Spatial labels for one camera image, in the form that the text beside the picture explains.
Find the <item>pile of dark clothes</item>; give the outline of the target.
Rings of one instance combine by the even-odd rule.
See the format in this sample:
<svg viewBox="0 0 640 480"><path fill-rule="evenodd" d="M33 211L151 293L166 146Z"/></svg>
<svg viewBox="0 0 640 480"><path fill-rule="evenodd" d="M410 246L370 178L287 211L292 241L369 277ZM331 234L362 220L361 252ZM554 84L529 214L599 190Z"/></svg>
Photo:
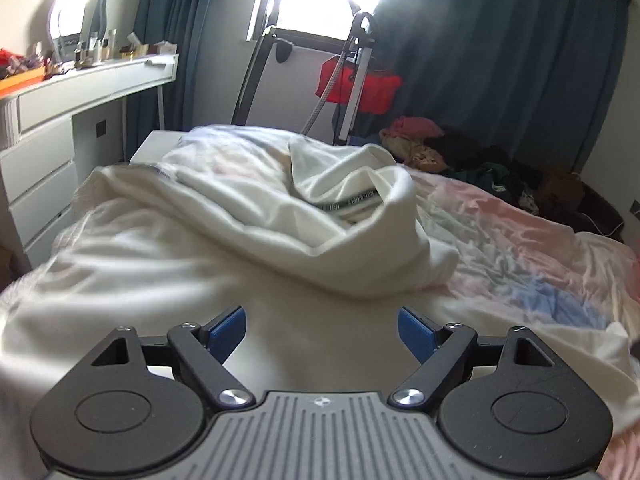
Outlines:
<svg viewBox="0 0 640 480"><path fill-rule="evenodd" d="M542 172L424 117L400 116L378 134L383 148L405 166L474 185L500 200L535 208Z"/></svg>

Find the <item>pastel rainbow duvet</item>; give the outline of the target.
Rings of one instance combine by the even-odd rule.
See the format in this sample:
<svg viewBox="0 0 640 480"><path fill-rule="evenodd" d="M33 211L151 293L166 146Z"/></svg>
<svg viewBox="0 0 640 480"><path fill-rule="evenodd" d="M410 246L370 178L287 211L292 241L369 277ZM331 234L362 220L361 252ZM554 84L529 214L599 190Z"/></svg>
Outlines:
<svg viewBox="0 0 640 480"><path fill-rule="evenodd" d="M250 311L232 370L252 387L387 389L409 367L395 333L408 302L485 334L533 327L600 394L614 419L608 478L639 474L639 266L475 186L395 162L375 144L332 146L282 130L218 126L162 158L193 186L190 221L228 256Z"/></svg>

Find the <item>black bedside sofa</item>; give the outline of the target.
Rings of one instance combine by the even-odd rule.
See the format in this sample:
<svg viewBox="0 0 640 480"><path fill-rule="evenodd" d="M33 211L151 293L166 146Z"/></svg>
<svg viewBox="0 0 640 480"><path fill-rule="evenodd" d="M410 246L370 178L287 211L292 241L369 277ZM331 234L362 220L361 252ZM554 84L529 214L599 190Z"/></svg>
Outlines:
<svg viewBox="0 0 640 480"><path fill-rule="evenodd" d="M537 216L569 226L575 233L590 232L616 240L616 242L623 241L622 232L625 221L622 216L605 198L584 181L582 181L584 198L575 210L540 209L536 204L535 195L542 179L542 168L528 166L518 160L512 162L512 174L518 183L523 185L522 208L528 207Z"/></svg>

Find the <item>brown paper bag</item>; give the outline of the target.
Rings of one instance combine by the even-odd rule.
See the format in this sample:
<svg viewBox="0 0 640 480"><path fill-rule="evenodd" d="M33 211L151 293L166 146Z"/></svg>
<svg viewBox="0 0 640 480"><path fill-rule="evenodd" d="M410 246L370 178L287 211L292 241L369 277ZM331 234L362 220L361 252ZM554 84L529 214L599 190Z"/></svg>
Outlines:
<svg viewBox="0 0 640 480"><path fill-rule="evenodd" d="M584 198L584 185L579 174L562 166L547 166L542 168L535 198L540 209L575 210Z"/></svg>

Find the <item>white dresser desk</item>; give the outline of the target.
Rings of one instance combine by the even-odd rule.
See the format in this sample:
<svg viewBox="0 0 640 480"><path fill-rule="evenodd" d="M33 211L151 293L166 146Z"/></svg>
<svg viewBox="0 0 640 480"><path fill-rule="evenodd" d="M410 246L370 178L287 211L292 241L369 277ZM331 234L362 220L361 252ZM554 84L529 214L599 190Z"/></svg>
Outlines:
<svg viewBox="0 0 640 480"><path fill-rule="evenodd" d="M27 273L49 258L70 224L78 187L73 118L176 79L178 55L149 55L72 70L1 99L1 247Z"/></svg>

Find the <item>white drying rack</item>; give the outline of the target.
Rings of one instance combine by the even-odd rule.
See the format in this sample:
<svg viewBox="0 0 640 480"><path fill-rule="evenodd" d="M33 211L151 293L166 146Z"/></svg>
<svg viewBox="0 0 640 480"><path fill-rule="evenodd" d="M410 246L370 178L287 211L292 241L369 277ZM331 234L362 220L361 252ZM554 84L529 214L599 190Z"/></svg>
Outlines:
<svg viewBox="0 0 640 480"><path fill-rule="evenodd" d="M338 87L335 104L341 105L344 110L341 114L342 121L334 132L332 144L354 145L350 138L354 135L352 132L360 111L360 101L367 80L377 32L378 25L375 23L374 16L365 10L358 10L354 14L347 38L339 46L331 44L329 39L303 38L300 32L282 29L274 25L268 26L257 40L250 62L248 62L232 114L232 125L246 125L262 74L274 46L282 48L285 52L285 58L288 58L294 47L325 47L327 51L336 53L334 58L330 58L330 62L334 62L334 65L329 73L329 79L324 84L320 84L319 101L300 133L303 136L308 136L323 107L330 102L331 91Z"/></svg>

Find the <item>cosmetics on desk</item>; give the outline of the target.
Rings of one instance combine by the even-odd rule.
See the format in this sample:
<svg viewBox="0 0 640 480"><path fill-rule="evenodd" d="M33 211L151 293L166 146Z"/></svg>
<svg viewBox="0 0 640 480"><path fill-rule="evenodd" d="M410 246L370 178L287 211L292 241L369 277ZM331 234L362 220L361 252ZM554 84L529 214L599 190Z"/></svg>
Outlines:
<svg viewBox="0 0 640 480"><path fill-rule="evenodd" d="M115 34L116 30L112 29L99 38L96 32L92 32L88 41L79 41L74 45L70 60L64 58L62 47L69 46L64 42L55 51L47 53L42 52L40 44L35 44L29 55L18 55L2 49L1 80L11 79L17 82L17 77L25 76L27 79L40 81L64 75L70 70L85 70L113 60L132 61L157 55L174 56L178 53L178 46L166 40L142 44L134 32L127 36L129 44L115 52Z"/></svg>

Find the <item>vanity mirror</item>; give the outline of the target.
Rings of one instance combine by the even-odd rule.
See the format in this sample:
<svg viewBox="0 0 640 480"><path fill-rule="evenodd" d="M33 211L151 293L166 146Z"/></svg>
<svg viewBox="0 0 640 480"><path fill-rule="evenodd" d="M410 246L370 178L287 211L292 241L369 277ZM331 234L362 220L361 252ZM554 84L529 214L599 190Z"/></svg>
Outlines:
<svg viewBox="0 0 640 480"><path fill-rule="evenodd" d="M54 0L48 15L48 37L56 62L75 59L78 47L93 50L107 25L107 0Z"/></svg>

